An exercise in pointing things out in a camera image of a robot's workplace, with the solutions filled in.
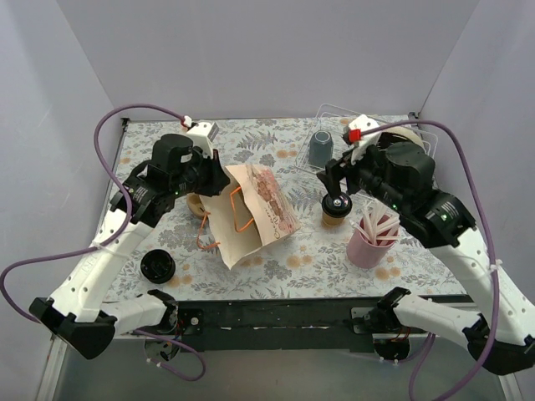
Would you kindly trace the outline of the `printed kraft paper bag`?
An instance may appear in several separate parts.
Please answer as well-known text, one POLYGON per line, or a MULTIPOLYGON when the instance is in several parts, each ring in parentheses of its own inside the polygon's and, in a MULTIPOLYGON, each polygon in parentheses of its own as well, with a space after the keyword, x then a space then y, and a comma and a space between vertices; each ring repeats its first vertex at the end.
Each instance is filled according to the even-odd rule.
POLYGON ((228 165, 230 183, 220 195, 200 197, 205 220, 228 269, 301 228, 272 170, 263 165, 228 165))

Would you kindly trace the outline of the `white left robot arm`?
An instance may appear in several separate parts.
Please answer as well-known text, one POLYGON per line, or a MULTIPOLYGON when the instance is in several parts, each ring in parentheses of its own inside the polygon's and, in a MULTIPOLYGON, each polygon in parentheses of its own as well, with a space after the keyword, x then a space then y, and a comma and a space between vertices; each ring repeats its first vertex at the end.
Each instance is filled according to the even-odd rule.
POLYGON ((29 307, 53 334, 83 357, 98 357, 114 337, 149 327, 167 334, 178 323, 176 300, 160 291, 124 302, 104 302, 130 254, 170 212, 176 199, 220 195, 230 180, 207 134, 162 135, 149 160, 137 165, 110 202, 93 249, 47 298, 29 307))

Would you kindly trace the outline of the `black plastic cup lid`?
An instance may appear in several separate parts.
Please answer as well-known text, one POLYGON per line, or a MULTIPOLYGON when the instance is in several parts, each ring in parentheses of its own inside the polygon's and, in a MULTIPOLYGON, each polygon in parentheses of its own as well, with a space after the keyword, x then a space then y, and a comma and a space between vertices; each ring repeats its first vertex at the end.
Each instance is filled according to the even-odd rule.
POLYGON ((345 218, 351 211, 353 203, 351 198, 341 193, 338 197, 325 195, 321 202, 323 213, 333 218, 345 218))

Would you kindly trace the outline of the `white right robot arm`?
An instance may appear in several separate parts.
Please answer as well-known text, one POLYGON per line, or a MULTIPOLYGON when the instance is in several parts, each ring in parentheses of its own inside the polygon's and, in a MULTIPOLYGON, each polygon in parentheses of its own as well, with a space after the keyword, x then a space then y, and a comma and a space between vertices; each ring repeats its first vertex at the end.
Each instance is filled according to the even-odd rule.
POLYGON ((489 344, 484 369, 507 375, 534 365, 534 306, 503 269, 476 221, 455 196, 433 186, 435 161, 411 142, 384 150, 371 145, 357 161, 345 152, 317 174, 331 197, 364 190, 400 217, 401 226, 439 259, 464 287, 477 312, 457 310, 396 287, 361 319, 370 331, 402 327, 433 332, 478 359, 489 344))

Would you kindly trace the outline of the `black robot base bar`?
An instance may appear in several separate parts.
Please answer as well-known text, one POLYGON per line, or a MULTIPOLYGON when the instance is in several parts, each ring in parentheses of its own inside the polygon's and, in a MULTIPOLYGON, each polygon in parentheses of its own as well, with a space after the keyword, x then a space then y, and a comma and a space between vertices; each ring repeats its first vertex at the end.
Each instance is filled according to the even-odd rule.
POLYGON ((178 306, 185 344, 205 351, 374 351, 373 333, 356 319, 377 297, 188 301, 178 306))

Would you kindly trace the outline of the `single brown paper cup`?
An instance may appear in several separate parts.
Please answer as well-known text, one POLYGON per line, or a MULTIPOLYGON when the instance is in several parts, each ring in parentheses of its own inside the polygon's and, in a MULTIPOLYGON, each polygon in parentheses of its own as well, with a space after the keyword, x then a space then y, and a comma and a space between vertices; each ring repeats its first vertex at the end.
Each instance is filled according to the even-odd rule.
POLYGON ((323 213, 322 214, 322 224, 324 227, 327 228, 333 228, 337 226, 341 226, 344 223, 344 217, 340 216, 331 216, 329 214, 323 213))

